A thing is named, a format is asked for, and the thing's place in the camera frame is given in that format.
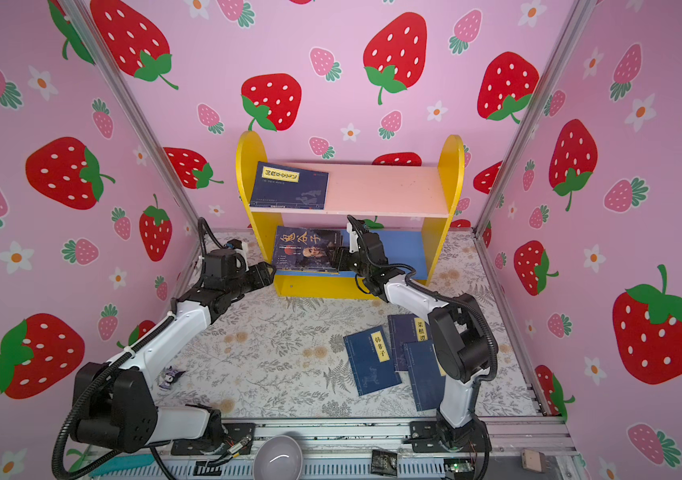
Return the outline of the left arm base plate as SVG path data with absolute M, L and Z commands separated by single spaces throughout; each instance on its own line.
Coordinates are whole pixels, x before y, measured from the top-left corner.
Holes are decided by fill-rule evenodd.
M 248 455 L 251 452 L 255 423 L 223 423 L 222 430 L 197 440 L 175 440 L 172 456 L 213 456 L 220 457 L 231 447 L 238 447 L 235 454 Z

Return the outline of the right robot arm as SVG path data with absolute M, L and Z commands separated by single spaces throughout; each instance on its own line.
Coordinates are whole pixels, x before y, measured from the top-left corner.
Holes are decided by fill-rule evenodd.
M 342 265 L 355 273 L 358 289 L 430 326 L 436 360 L 447 374 L 436 416 L 440 442 L 448 451 L 472 445 L 490 454 L 490 435 L 476 414 L 476 403 L 480 385 L 497 375 L 498 344 L 476 299 L 469 294 L 448 297 L 414 281 L 416 269 L 389 262 L 379 235 L 352 215 L 347 232 L 349 248 Z

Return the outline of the dark portrait cover book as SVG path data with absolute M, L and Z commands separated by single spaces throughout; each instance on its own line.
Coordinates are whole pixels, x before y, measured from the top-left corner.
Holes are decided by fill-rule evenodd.
M 343 246 L 339 230 L 278 226 L 272 264 L 278 270 L 337 273 L 337 250 Z

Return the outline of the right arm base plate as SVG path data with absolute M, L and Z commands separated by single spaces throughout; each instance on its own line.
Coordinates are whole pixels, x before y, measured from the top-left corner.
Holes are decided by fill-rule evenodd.
M 490 453 L 493 447 L 487 425 L 471 420 L 453 428 L 446 421 L 413 421 L 410 436 L 404 441 L 416 453 Z

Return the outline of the navy book yellow label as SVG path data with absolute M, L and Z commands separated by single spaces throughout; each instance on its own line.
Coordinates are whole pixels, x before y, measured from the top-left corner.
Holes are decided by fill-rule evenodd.
M 256 208 L 323 210 L 327 172 L 259 162 L 249 204 Z

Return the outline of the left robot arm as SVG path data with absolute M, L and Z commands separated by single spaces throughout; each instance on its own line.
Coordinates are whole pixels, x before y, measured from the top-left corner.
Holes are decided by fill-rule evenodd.
M 249 265 L 242 243 L 218 243 L 201 251 L 198 280 L 172 300 L 165 318 L 120 354 L 90 362 L 75 376 L 70 412 L 56 437 L 52 474 L 78 479 L 120 454 L 189 441 L 205 453 L 230 460 L 238 449 L 219 410 L 204 405 L 159 407 L 150 385 L 198 334 L 246 294 L 270 286 L 273 265 Z

